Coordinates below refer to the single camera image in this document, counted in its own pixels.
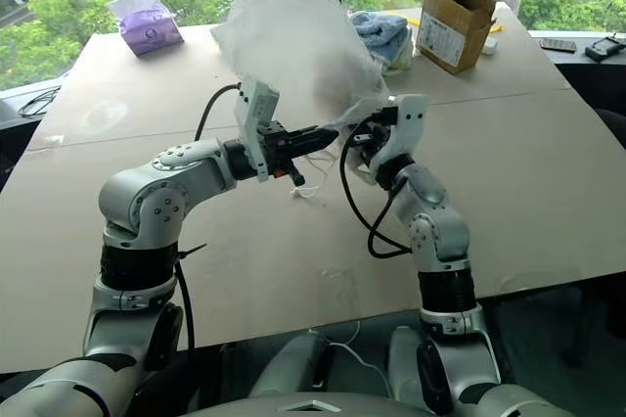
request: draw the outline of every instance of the label on box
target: label on box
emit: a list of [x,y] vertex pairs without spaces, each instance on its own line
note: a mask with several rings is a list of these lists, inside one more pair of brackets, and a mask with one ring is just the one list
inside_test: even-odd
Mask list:
[[422,13],[418,45],[426,48],[440,60],[455,67],[463,53],[466,38],[454,28],[438,21],[428,13]]

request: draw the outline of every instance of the cardboard box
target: cardboard box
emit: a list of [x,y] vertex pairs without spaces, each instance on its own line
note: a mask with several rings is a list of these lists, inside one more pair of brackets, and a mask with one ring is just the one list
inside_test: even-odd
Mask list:
[[494,0],[424,0],[416,46],[445,70],[473,67],[489,34]]

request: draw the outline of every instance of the yellow object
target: yellow object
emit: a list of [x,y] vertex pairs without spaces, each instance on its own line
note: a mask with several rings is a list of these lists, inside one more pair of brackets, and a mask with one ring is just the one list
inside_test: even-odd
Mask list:
[[[404,16],[402,14],[395,14],[395,13],[391,13],[391,14],[389,14],[389,16],[397,16],[398,18],[404,18],[404,19],[407,20],[407,23],[409,23],[410,25],[415,25],[417,27],[420,26],[420,20],[419,19],[409,18],[408,16]],[[504,29],[505,29],[505,27],[501,23],[496,23],[495,25],[491,26],[491,28],[489,29],[489,33],[501,32]]]

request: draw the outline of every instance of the tissue box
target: tissue box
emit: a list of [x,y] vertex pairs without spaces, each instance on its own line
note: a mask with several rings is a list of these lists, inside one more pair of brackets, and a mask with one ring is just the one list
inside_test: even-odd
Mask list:
[[494,0],[424,0],[417,47],[453,74],[473,67],[491,28]]
[[135,55],[183,41],[172,14],[160,0],[115,0],[109,3],[109,9]]

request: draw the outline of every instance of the blue towel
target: blue towel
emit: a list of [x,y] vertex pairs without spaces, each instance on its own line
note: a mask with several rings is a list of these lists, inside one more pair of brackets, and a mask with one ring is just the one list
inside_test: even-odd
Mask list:
[[385,69],[390,67],[409,39],[407,20],[364,11],[355,13],[351,19],[370,54],[380,60]]

